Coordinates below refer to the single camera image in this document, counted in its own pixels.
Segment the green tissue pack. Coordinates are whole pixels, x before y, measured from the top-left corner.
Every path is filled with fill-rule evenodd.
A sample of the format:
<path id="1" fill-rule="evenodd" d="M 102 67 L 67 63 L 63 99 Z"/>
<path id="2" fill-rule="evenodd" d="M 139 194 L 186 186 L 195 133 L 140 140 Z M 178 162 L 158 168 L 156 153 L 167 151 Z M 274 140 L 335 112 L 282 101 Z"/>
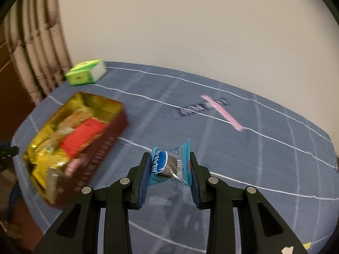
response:
<path id="1" fill-rule="evenodd" d="M 95 84 L 107 72 L 102 59 L 81 62 L 71 68 L 65 75 L 71 86 Z"/>

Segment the clear fried twist snack bag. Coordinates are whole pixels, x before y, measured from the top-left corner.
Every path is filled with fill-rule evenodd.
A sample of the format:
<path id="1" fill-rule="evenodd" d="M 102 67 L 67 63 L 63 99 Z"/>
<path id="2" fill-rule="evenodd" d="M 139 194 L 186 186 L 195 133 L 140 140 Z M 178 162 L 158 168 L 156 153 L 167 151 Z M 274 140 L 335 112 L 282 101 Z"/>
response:
<path id="1" fill-rule="evenodd" d="M 56 127 L 55 132 L 50 136 L 52 140 L 60 141 L 70 134 L 82 122 L 93 116 L 93 111 L 89 108 L 79 108 L 63 119 Z"/>

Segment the pink wafer stick wrapper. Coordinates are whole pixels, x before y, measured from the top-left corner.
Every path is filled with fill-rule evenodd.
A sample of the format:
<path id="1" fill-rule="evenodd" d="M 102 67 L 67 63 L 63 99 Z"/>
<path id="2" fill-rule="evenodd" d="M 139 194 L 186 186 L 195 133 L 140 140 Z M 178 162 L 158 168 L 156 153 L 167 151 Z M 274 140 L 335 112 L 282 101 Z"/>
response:
<path id="1" fill-rule="evenodd" d="M 237 131 L 243 131 L 244 127 L 234 119 L 219 103 L 208 95 L 201 95 L 202 99 L 207 101 L 224 119 L 226 119 Z"/>

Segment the blue cookie wrapper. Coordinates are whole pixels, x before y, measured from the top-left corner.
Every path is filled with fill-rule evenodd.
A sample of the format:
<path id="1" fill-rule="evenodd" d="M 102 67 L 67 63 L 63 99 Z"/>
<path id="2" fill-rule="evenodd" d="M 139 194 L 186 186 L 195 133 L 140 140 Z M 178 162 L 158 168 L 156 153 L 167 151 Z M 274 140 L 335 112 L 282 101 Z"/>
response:
<path id="1" fill-rule="evenodd" d="M 190 162 L 190 140 L 170 150 L 154 147 L 151 152 L 151 175 L 149 185 L 156 185 L 170 179 L 192 185 Z"/>

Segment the yellow snack packet in tin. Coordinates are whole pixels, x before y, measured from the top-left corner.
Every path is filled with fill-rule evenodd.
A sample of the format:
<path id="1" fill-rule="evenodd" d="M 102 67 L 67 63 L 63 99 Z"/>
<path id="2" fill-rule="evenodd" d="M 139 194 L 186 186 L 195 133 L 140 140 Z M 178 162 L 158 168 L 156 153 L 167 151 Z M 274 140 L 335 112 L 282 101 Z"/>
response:
<path id="1" fill-rule="evenodd" d="M 66 152 L 59 147 L 63 139 L 50 125 L 43 127 L 26 149 L 25 159 L 30 173 L 45 190 L 49 168 L 63 170 L 70 161 Z"/>

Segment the gold and red tin box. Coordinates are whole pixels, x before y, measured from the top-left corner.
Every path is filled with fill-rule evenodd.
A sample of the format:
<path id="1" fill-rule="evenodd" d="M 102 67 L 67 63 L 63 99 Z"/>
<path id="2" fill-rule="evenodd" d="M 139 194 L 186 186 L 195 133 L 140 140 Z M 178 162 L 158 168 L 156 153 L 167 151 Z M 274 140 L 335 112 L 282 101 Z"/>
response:
<path id="1" fill-rule="evenodd" d="M 23 160 L 40 197 L 64 209 L 85 187 L 128 125 L 124 105 L 77 92 L 29 143 Z"/>

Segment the clear black sesame bar pack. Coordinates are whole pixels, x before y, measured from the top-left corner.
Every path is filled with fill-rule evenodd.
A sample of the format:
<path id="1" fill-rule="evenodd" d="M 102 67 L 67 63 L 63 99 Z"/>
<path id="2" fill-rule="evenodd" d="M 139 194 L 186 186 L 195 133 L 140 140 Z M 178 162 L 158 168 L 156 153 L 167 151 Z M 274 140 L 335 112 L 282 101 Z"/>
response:
<path id="1" fill-rule="evenodd" d="M 70 179 L 70 173 L 67 170 L 68 163 L 59 162 L 47 170 L 45 178 L 45 193 L 49 203 L 54 204 Z"/>

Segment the red snack bar wrapper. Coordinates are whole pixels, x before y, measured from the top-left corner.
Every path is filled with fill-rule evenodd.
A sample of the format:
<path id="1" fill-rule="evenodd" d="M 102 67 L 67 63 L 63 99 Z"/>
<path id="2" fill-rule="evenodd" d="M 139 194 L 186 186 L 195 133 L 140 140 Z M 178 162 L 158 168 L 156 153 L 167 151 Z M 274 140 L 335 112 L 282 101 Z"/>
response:
<path id="1" fill-rule="evenodd" d="M 81 123 L 61 142 L 60 147 L 69 158 L 75 158 L 88 145 L 99 138 L 107 129 L 108 124 L 91 117 Z"/>

